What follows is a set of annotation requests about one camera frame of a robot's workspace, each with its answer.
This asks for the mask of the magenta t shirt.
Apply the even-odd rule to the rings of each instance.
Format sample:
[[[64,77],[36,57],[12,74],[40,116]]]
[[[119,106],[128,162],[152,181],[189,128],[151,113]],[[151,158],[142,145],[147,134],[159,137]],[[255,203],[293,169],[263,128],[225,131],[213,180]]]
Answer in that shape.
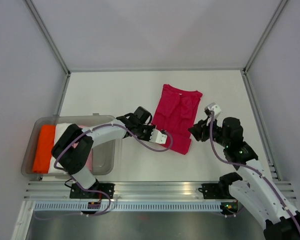
[[[164,84],[161,98],[152,123],[157,129],[171,134],[163,146],[182,155],[188,153],[191,133],[203,94],[199,91],[185,91]]]

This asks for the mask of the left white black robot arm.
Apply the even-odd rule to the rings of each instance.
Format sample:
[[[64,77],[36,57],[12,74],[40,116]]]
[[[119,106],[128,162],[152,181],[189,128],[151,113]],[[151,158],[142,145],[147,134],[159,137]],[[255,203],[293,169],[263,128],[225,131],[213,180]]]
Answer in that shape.
[[[148,142],[155,129],[155,126],[146,122],[151,120],[152,114],[139,106],[134,112],[101,125],[81,128],[77,124],[70,124],[51,150],[56,159],[55,167],[76,181],[86,197],[94,198],[99,186],[86,166],[91,150],[101,144],[132,136]]]

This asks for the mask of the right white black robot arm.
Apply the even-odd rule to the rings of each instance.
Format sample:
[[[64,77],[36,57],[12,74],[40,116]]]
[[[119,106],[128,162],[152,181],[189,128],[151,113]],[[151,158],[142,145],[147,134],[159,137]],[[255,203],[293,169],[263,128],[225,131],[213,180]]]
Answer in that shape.
[[[265,176],[257,154],[243,139],[239,119],[225,118],[221,126],[216,120],[200,120],[188,130],[197,141],[221,145],[225,159],[216,157],[235,168],[219,178],[221,196],[239,201],[262,227],[265,239],[300,240],[300,211]]]

